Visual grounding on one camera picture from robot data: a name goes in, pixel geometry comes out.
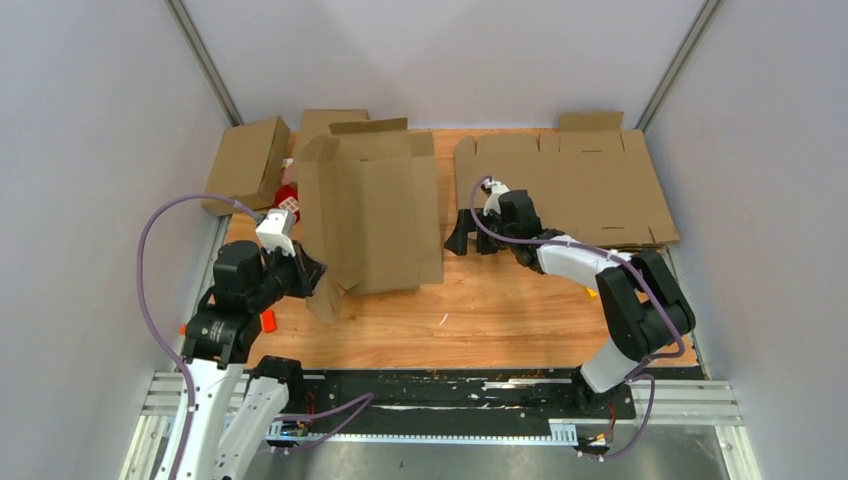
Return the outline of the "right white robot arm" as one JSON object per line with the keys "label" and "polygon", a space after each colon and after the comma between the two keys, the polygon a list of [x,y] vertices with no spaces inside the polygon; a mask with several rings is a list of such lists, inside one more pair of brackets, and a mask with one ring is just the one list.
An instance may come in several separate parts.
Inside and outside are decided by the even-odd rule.
{"label": "right white robot arm", "polygon": [[540,275],[572,280],[600,298],[608,338],[571,376],[568,400],[577,413],[596,417],[611,398],[664,348],[685,351],[683,338],[695,314],[662,256],[655,251],[621,253],[579,241],[543,226],[525,190],[485,180],[484,206],[462,208],[444,243],[464,256],[510,251],[516,262]]}

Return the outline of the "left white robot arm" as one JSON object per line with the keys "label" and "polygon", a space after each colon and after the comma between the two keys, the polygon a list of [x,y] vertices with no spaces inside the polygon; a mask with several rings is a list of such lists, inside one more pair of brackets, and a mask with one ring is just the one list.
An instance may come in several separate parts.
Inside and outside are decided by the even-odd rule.
{"label": "left white robot arm", "polygon": [[229,412],[262,314],[284,297],[312,296],[325,270],[297,241],[266,249],[240,240],[219,249],[212,284],[187,324],[177,423],[157,478],[241,479],[274,416],[304,405],[300,362],[267,355]]}

